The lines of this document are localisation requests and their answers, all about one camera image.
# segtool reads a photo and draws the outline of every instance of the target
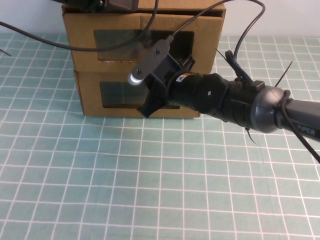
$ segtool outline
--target cardboard box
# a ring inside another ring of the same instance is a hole
[[[83,113],[97,117],[142,117],[137,107],[148,90],[131,86],[128,74],[159,39],[164,39],[190,18],[218,0],[160,0],[158,14],[146,37],[134,44],[105,52],[72,51],[74,77]],[[62,7],[69,44],[74,47],[113,46],[138,35],[148,24],[154,0],[139,0],[137,13],[81,13]],[[193,72],[212,71],[226,9],[223,5],[197,18],[176,35],[171,55],[177,60],[190,54],[196,63]],[[150,118],[197,118],[199,113],[184,107],[168,106]]]

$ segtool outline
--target sticker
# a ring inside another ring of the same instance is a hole
[[[186,77],[193,75],[193,73],[184,73],[179,76],[175,81],[181,83]]]

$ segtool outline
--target grid lines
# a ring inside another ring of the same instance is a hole
[[[0,240],[320,239],[320,166],[292,132],[83,116],[68,51],[2,33],[0,48]],[[247,36],[238,55],[267,85],[291,60],[279,86],[320,101],[319,38]],[[212,72],[235,78],[219,54]]]

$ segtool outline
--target black bracket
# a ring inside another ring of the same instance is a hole
[[[170,55],[172,40],[171,36],[159,40],[128,77],[132,85],[143,82],[149,90],[143,106],[137,109],[146,118],[168,104],[170,82],[179,74],[189,72],[195,63],[192,56],[184,62],[176,61]]]

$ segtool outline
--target box flap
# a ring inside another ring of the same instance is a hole
[[[159,0],[158,12],[198,12],[202,11],[221,0]],[[139,0],[138,12],[152,13],[155,8],[155,0]],[[211,12],[224,12],[224,4],[215,7]],[[62,13],[80,13],[78,8],[62,5]]]
[[[159,11],[201,11],[221,0],[159,0]],[[153,10],[155,8],[155,0],[139,0],[138,8],[140,10]],[[224,5],[214,8],[212,11],[224,10]]]

